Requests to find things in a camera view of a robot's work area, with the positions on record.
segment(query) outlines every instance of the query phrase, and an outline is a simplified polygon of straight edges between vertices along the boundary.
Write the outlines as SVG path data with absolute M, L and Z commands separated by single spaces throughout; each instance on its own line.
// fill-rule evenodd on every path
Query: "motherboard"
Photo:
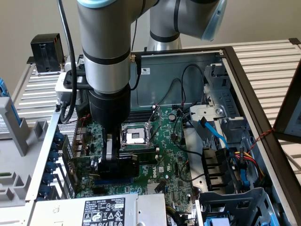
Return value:
M 176 125 L 175 133 L 173 132 L 175 119 L 176 110 L 172 108 L 160 109 L 161 122 L 155 120 L 151 126 L 154 130 L 158 128 L 160 123 L 160 127 L 147 147 L 154 150 L 150 164 L 140 164 L 138 177 L 113 184 L 110 182 L 104 183 L 93 173 L 93 170 L 91 171 L 93 163 L 100 157 L 103 148 L 101 126 L 91 118 L 79 121 L 78 142 L 73 147 L 76 157 L 72 159 L 79 177 L 76 198 L 115 194 L 156 194 L 158 193 L 156 188 L 160 187 L 159 193 L 165 194 L 167 205 L 172 206 L 177 211 L 191 212 L 195 198 L 191 182 L 184 182 L 179 178 L 179 171 L 188 160 L 188 156 L 174 144 L 173 136 L 182 147 L 185 147 L 185 138 L 181 123 Z M 128 124 L 123 124 L 123 126 L 131 125 L 135 127 L 140 124 L 140 122 L 133 123 L 129 121 Z M 190 172 L 186 169 L 183 170 L 182 177 L 188 180 L 191 179 Z

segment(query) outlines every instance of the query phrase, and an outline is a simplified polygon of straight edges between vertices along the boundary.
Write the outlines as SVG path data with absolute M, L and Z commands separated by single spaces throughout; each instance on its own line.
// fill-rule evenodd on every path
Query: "black cable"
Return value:
M 134 31 L 134 37 L 133 37 L 133 43 L 132 43 L 132 51 L 134 49 L 134 43 L 135 43 L 135 38 L 136 38 L 137 23 L 138 23 L 138 19 L 136 19 L 136 22 L 135 22 L 135 31 Z
M 70 35 L 70 31 L 69 31 L 69 27 L 68 27 L 68 23 L 67 23 L 67 19 L 66 19 L 66 15 L 65 15 L 62 0 L 57 0 L 57 5 L 58 5 L 58 9 L 60 11 L 60 16 L 61 16 L 61 20 L 62 20 L 62 23 L 63 23 L 65 36 L 66 36 L 66 39 L 67 39 L 67 45 L 68 45 L 68 49 L 69 49 L 70 62 L 71 62 L 71 73 L 72 73 L 71 101 L 70 101 L 69 111 L 68 111 L 66 117 L 65 117 L 65 112 L 66 112 L 66 108 L 67 108 L 69 103 L 67 103 L 67 102 L 62 102 L 61 103 L 61 105 L 62 105 L 61 106 L 61 122 L 62 123 L 67 123 L 70 120 L 70 118 L 72 117 L 73 111 L 74 111 L 74 108 L 75 108 L 76 93 L 77 93 L 77 74 L 76 74 L 76 64 L 75 64 L 75 55 L 74 55 L 73 43 L 72 43 L 72 39 L 71 39 L 71 35 Z
M 232 178 L 232 181 L 233 183 L 235 184 L 235 187 L 237 189 L 237 193 L 240 193 L 241 191 L 241 186 L 240 186 L 240 183 L 237 181 L 237 178 L 234 174 L 234 170 L 233 168 L 231 167 L 231 158 L 229 157 L 228 160 L 227 160 L 227 166 L 228 166 L 228 170 L 230 172 L 230 175 L 231 175 L 231 178 Z
M 187 149 L 182 148 L 181 146 L 179 146 L 179 145 L 177 144 L 177 142 L 176 142 L 176 140 L 175 140 L 175 127 L 176 127 L 176 125 L 177 125 L 177 123 L 178 123 L 178 121 L 179 121 L 179 118 L 180 118 L 180 117 L 178 117 L 178 118 L 176 119 L 175 123 L 174 123 L 174 136 L 173 136 L 173 137 L 174 137 L 174 138 L 173 138 L 174 144 L 175 144 L 180 150 L 182 150 L 182 151 L 184 151 L 184 152 L 186 152 L 186 153 L 190 153 L 190 154 L 197 154 L 198 156 L 200 156 L 200 157 L 202 158 L 203 155 L 202 155 L 201 153 L 189 151 L 189 150 L 187 150 Z M 195 177 L 195 178 L 193 178 L 193 179 L 190 179 L 190 180 L 184 179 L 184 178 L 182 177 L 182 171 L 183 171 L 183 169 L 184 169 L 185 166 L 186 166 L 186 164 L 184 164 L 184 166 L 181 168 L 181 170 L 180 170 L 180 172 L 179 172 L 179 178 L 180 178 L 182 181 L 184 181 L 184 182 L 191 182 L 191 181 L 194 181 L 194 180 L 200 178 L 201 176 L 204 176 L 204 175 L 205 175 L 204 173 L 202 173 L 202 174 L 198 175 L 197 177 Z
M 196 64 L 190 64 L 190 65 L 187 65 L 185 67 L 185 69 L 184 69 L 184 71 L 182 73 L 182 79 L 181 79 L 181 83 L 182 83 L 182 86 L 181 86 L 182 105 L 184 105 L 184 103 L 186 102 L 186 95 L 185 95 L 185 91 L 184 91 L 183 78 L 184 78 L 184 74 L 185 74 L 187 68 L 189 68 L 191 66 L 196 67 L 199 70 L 200 74 L 201 74 L 201 78 L 202 78 L 201 102 L 202 102 L 202 99 L 203 99 L 203 93 L 204 93 L 204 73 L 202 72 L 201 68 L 198 65 L 196 65 Z
M 131 91 L 135 90 L 139 84 L 139 80 L 140 80 L 140 74 L 138 74 L 138 77 L 137 77 L 137 81 L 136 81 L 136 84 L 133 88 L 131 88 Z
M 184 222 L 180 217 L 179 212 L 170 206 L 166 206 L 166 214 L 169 215 L 178 226 L 184 226 Z
M 205 175 L 205 173 L 202 173 L 202 174 L 196 176 L 196 177 L 193 178 L 193 179 L 185 179 L 185 178 L 182 177 L 182 172 L 183 172 L 185 166 L 186 166 L 186 164 L 183 165 L 183 167 L 181 168 L 181 170 L 180 170 L 180 172 L 179 172 L 179 178 L 180 178 L 182 181 L 184 181 L 184 182 L 192 182 L 192 181 L 194 181 L 194 180 L 196 180 L 196 179 L 198 179 L 198 178 L 200 178 L 200 177 L 202 177 L 202 176 Z
M 164 97 L 161 98 L 161 100 L 157 103 L 157 105 L 160 105 L 164 100 L 165 98 L 167 97 L 167 95 L 169 94 L 171 88 L 173 87 L 173 84 L 178 81 L 180 84 L 181 84 L 181 80 L 179 78 L 175 78 L 174 80 L 172 80 L 169 88 L 168 88 L 168 91 L 166 92 L 166 94 L 164 95 Z
M 191 121 L 187 118 L 188 115 L 190 115 L 190 113 L 186 113 L 186 114 L 183 115 L 183 117 L 182 117 L 182 123 L 183 123 L 183 119 L 186 118 L 186 119 L 187 119 L 187 122 L 189 122 L 189 124 L 194 128 L 194 126 L 193 126 L 193 124 L 191 123 Z
M 182 212 L 182 211 L 178 211 L 179 214 L 191 214 L 189 212 Z
M 137 65 L 137 80 L 136 80 L 136 84 L 133 88 L 131 88 L 131 91 L 135 90 L 139 84 L 139 80 L 140 80 L 140 75 L 141 75 L 141 55 L 136 55 L 136 65 Z
M 177 120 L 176 120 L 175 123 L 174 123 L 174 134 L 175 134 L 175 127 L 176 127 L 176 125 L 177 125 L 177 123 L 178 123 L 178 121 L 179 121 L 179 118 L 180 118 L 180 117 L 178 117 Z M 202 158 L 202 154 L 201 154 L 201 153 L 198 153 L 198 152 L 192 152 L 192 151 L 186 150 L 185 148 L 182 148 L 181 146 L 179 146 L 179 145 L 177 144 L 176 140 L 175 140 L 175 136 L 174 136 L 174 144 L 175 144 L 180 150 L 182 150 L 182 151 L 184 151 L 184 152 L 186 152 L 186 153 L 190 153 L 190 154 L 197 154 L 198 156 L 200 156 L 200 157 Z

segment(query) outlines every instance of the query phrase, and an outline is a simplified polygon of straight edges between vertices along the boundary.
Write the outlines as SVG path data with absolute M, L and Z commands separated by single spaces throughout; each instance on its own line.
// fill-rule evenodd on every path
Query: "red wire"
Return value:
M 261 173 L 260 173 L 259 166 L 258 166 L 257 162 L 256 162 L 254 159 L 252 159 L 252 158 L 250 158 L 250 157 L 247 157 L 247 156 L 244 156 L 244 159 L 245 159 L 245 160 L 248 160 L 248 161 L 251 161 L 251 162 L 254 163 L 254 165 L 256 166 L 257 171 L 258 171 L 259 179 L 261 180 L 262 177 L 261 177 Z
M 262 133 L 257 139 L 255 140 L 254 144 L 250 147 L 250 150 L 248 151 L 248 154 L 250 151 L 255 147 L 255 144 L 257 143 L 258 140 L 262 139 L 264 136 L 268 135 L 269 133 L 273 132 L 274 129 L 269 129 L 268 131 Z

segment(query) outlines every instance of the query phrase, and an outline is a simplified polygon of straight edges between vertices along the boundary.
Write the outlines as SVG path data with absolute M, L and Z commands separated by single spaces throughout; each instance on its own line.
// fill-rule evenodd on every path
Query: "warning label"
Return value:
M 85 202 L 82 226 L 124 226 L 125 198 Z

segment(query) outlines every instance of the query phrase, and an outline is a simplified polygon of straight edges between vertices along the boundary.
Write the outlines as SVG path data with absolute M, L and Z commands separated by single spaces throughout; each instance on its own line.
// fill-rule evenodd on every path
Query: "silver arm segment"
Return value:
M 227 0 L 161 0 L 150 9 L 148 51 L 181 49 L 180 33 L 213 40 Z
M 93 119 L 112 132 L 129 116 L 136 88 L 129 86 L 132 22 L 151 8 L 148 50 L 177 49 L 180 33 L 213 39 L 226 1 L 78 0 L 86 78 L 94 89 L 89 91 Z

